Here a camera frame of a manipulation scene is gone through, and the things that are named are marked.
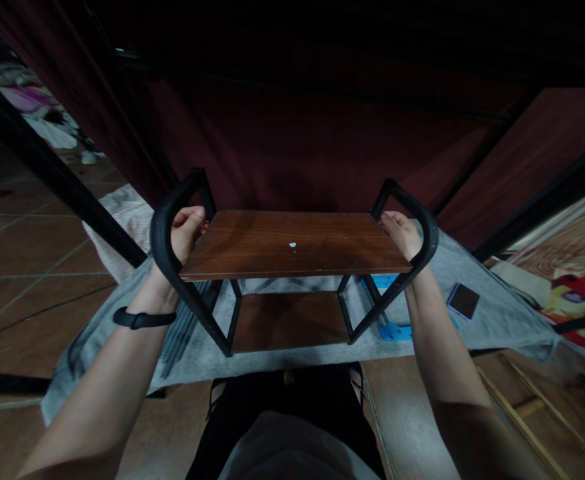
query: wooden shelf board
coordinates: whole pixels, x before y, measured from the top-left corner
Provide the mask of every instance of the wooden shelf board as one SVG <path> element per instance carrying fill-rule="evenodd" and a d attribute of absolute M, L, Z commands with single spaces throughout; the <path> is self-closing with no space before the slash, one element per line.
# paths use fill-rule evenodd
<path fill-rule="evenodd" d="M 347 343 L 335 291 L 244 295 L 232 353 Z"/>
<path fill-rule="evenodd" d="M 225 210 L 210 223 L 181 278 L 390 274 L 411 269 L 367 213 Z"/>

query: black wristband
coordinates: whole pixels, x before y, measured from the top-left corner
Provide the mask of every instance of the black wristband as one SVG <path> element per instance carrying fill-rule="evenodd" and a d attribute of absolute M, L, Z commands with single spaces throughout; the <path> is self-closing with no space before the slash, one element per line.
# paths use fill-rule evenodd
<path fill-rule="evenodd" d="M 177 318 L 177 313 L 166 313 L 163 315 L 150 315 L 148 313 L 128 313 L 127 307 L 121 307 L 114 313 L 114 323 L 123 327 L 129 327 L 131 330 L 140 328 L 161 327 L 170 325 Z"/>

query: curved metal handle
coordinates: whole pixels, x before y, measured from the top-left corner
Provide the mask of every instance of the curved metal handle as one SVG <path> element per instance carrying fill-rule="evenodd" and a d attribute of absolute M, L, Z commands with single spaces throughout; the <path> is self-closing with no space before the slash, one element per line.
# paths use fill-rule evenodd
<path fill-rule="evenodd" d="M 172 249 L 171 230 L 172 221 L 177 212 L 189 205 L 190 199 L 199 192 L 201 202 L 205 208 L 205 216 L 212 220 L 216 214 L 216 207 L 210 193 L 210 186 L 205 176 L 205 170 L 192 169 L 190 175 L 179 183 L 161 201 L 152 216 L 150 224 L 150 248 L 154 261 L 165 278 L 173 285 L 180 283 L 179 272 L 183 265 Z"/>
<path fill-rule="evenodd" d="M 381 217 L 381 213 L 388 202 L 388 197 L 392 195 L 417 219 L 424 233 L 424 243 L 419 253 L 410 261 L 412 271 L 419 273 L 432 260 L 434 253 L 439 245 L 439 227 L 437 221 L 430 211 L 425 208 L 421 202 L 404 190 L 396 180 L 386 179 L 377 197 L 374 207 L 372 207 L 372 216 L 375 220 Z"/>

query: person's left hand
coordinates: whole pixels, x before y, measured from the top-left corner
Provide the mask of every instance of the person's left hand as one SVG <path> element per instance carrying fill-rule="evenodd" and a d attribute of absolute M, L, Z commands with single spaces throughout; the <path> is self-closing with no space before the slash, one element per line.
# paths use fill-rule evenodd
<path fill-rule="evenodd" d="M 172 249 L 181 263 L 185 263 L 195 243 L 207 229 L 205 209 L 186 207 L 177 212 L 172 222 Z"/>

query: gray cloth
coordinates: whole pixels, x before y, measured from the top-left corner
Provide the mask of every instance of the gray cloth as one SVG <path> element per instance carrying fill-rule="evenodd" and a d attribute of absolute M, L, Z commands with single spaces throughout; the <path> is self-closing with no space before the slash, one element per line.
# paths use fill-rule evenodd
<path fill-rule="evenodd" d="M 46 424 L 52 421 L 81 376 L 99 353 L 115 328 L 114 312 L 130 303 L 149 272 L 151 260 L 140 266 L 110 295 L 92 320 L 73 340 L 55 368 L 50 388 L 41 404 Z M 463 283 L 479 293 L 480 300 L 472 321 L 452 314 L 468 349 L 507 347 L 537 361 L 545 361 L 558 344 L 559 336 L 543 317 L 528 306 L 497 276 L 485 269 L 461 245 L 441 232 L 439 248 L 430 262 L 444 298 L 455 284 Z M 340 277 L 300 277 L 285 279 L 243 280 L 243 293 L 280 293 L 317 290 L 336 290 Z M 357 277 L 352 277 L 345 291 L 352 326 L 364 317 L 372 302 Z M 227 333 L 234 294 L 229 282 L 224 282 L 214 308 L 214 317 Z M 386 309 L 389 321 L 409 325 L 408 306 L 404 294 Z M 322 345 L 299 349 L 240 353 L 226 358 L 203 327 L 193 328 L 180 361 L 176 362 L 167 378 L 161 378 L 163 365 L 159 362 L 150 391 L 176 383 L 191 383 L 217 377 L 231 377 L 256 371 L 272 371 L 310 365 L 363 361 L 387 357 L 413 355 L 411 341 L 382 341 L 377 325 L 372 325 L 353 344 Z"/>

